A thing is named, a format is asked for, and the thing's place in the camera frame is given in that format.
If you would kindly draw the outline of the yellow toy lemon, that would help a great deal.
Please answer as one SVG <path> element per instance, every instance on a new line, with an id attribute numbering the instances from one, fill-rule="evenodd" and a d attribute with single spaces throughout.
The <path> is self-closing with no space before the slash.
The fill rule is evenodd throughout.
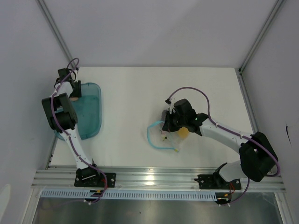
<path id="1" fill-rule="evenodd" d="M 177 131 L 177 135 L 182 139 L 186 139 L 189 135 L 189 131 L 186 127 L 182 127 Z"/>

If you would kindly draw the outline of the purple toy eggplant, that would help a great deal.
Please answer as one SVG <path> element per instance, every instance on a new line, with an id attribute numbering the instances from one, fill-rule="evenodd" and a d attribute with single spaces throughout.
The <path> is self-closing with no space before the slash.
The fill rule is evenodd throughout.
<path id="1" fill-rule="evenodd" d="M 163 130 L 161 130 L 160 132 L 161 132 L 161 139 L 162 139 L 162 141 L 165 141 L 165 140 L 167 139 L 167 134 L 166 134 L 166 132 L 163 131 Z"/>

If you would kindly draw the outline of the clear zip top bag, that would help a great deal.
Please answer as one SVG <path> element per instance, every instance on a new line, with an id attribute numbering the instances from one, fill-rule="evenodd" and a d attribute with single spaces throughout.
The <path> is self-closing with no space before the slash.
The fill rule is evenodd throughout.
<path id="1" fill-rule="evenodd" d="M 147 141 L 154 149 L 179 152 L 182 142 L 189 136 L 189 131 L 185 127 L 172 133 L 163 131 L 166 112 L 167 110 L 163 110 L 160 120 L 147 127 Z"/>

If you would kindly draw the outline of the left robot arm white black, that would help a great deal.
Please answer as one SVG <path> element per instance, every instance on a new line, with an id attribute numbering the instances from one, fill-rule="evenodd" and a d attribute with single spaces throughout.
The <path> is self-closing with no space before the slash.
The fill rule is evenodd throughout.
<path id="1" fill-rule="evenodd" d="M 70 68 L 58 70 L 53 94 L 42 100 L 49 126 L 70 148 L 76 162 L 76 187 L 105 187 L 105 176 L 98 170 L 82 141 L 95 137 L 101 128 L 101 89 L 95 83 L 81 83 Z"/>

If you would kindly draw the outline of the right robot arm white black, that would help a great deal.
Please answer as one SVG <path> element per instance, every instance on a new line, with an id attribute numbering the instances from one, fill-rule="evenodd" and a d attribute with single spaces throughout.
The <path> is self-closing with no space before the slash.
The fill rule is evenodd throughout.
<path id="1" fill-rule="evenodd" d="M 162 117 L 163 131 L 173 133 L 186 128 L 191 133 L 227 146 L 239 155 L 238 161 L 224 163 L 215 170 L 213 182 L 218 188 L 226 187 L 232 180 L 246 177 L 260 182 L 278 162 L 278 157 L 263 133 L 244 133 L 213 122 L 207 114 L 196 113 L 187 99 L 179 100 L 164 110 Z"/>

